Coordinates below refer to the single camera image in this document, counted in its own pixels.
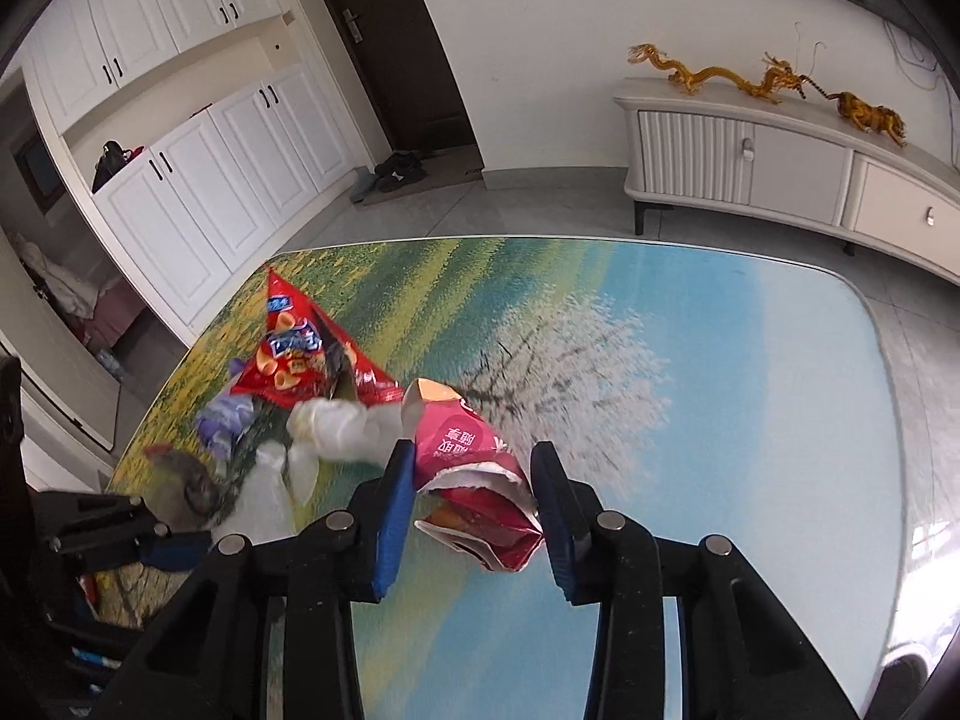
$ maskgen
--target dragon figurine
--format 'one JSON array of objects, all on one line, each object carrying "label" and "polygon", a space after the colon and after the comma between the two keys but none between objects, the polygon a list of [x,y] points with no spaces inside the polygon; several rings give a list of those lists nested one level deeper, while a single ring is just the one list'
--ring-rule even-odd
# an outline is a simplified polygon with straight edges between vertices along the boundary
[{"label": "dragon figurine", "polygon": [[774,93],[781,89],[792,89],[799,92],[800,96],[806,100],[806,95],[803,93],[803,81],[805,81],[803,76],[794,74],[793,68],[788,62],[776,59],[771,55],[763,55],[763,61],[767,64],[767,71],[763,74],[763,80],[760,84],[750,83],[732,70],[721,67],[708,67],[702,69],[699,73],[690,73],[690,70],[686,69],[683,63],[668,58],[652,43],[633,46],[627,56],[627,61],[632,65],[638,65],[647,60],[658,70],[672,70],[673,73],[670,74],[668,80],[683,86],[688,95],[697,94],[707,79],[720,76],[722,79],[733,81],[737,88],[751,97],[769,100],[770,103],[779,103]]},{"label": "dragon figurine", "polygon": [[882,105],[864,103],[853,92],[837,92],[828,95],[810,76],[800,76],[803,83],[808,83],[827,100],[837,101],[837,113],[861,132],[872,129],[874,132],[885,132],[893,142],[903,148],[906,146],[906,124],[899,113]]}]

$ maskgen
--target silver bolt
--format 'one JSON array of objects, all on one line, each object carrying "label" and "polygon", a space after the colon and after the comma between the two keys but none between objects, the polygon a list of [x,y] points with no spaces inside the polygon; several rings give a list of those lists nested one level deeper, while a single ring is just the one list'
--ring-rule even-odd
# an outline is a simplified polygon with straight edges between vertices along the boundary
[{"label": "silver bolt", "polygon": [[600,512],[597,525],[607,531],[618,531],[627,524],[627,518],[620,512]]},{"label": "silver bolt", "polygon": [[246,546],[247,542],[244,541],[243,536],[240,536],[238,533],[231,533],[229,536],[224,536],[217,543],[217,549],[219,549],[223,555],[236,555],[238,552],[243,552]]},{"label": "silver bolt", "polygon": [[353,525],[353,514],[350,512],[330,512],[326,516],[326,526],[331,531],[346,531]]},{"label": "silver bolt", "polygon": [[733,543],[726,536],[707,536],[707,550],[714,555],[726,557],[733,552]]}]

